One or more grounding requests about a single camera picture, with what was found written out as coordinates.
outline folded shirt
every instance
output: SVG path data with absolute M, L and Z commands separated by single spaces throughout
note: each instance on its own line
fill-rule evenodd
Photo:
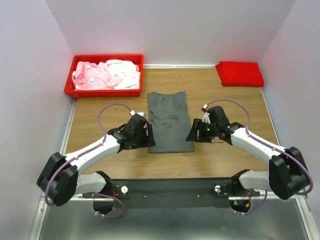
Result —
M 265 81 L 256 62 L 221 61 L 215 67 L 223 86 L 264 86 Z
M 72 73 L 76 90 L 121 90 L 140 87 L 139 67 L 118 59 L 90 63 L 79 61 Z

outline red cloth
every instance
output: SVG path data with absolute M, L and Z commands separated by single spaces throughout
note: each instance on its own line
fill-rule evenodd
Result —
M 215 67 L 223 86 L 263 87 L 265 83 L 256 62 L 221 61 Z

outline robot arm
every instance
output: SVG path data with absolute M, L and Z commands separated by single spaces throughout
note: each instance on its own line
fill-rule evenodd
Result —
M 286 149 L 275 145 L 250 132 L 238 122 L 230 123 L 221 106 L 202 110 L 205 112 L 203 119 L 193 120 L 187 141 L 211 143 L 214 138 L 219 138 L 246 150 L 269 167 L 269 172 L 244 170 L 237 173 L 232 181 L 235 192 L 248 189 L 273 191 L 279 198 L 286 200 L 310 184 L 300 167 L 302 165 L 306 168 L 306 164 L 297 148 Z M 300 164 L 289 159 L 288 154 Z
M 49 185 L 48 197 L 56 206 L 65 204 L 76 194 L 106 190 L 110 187 L 111 179 L 104 172 L 81 174 L 102 159 L 122 150 L 154 146 L 152 126 L 144 116 L 143 113 L 134 114 L 127 124 L 111 129 L 106 136 L 81 150 L 63 156 L 54 153 L 42 170 L 37 185 L 44 192 Z M 62 165 L 65 167 L 52 179 Z

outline pink cloth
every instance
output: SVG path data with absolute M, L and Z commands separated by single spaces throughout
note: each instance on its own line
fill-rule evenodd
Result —
M 111 75 L 109 67 L 104 62 L 99 64 L 80 61 L 72 74 L 76 90 L 111 90 L 122 79 Z

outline laundry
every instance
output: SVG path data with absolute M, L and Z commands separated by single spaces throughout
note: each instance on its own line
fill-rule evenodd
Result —
M 139 67 L 131 61 L 112 59 L 90 63 L 79 61 L 72 73 L 76 90 L 125 90 L 140 87 Z

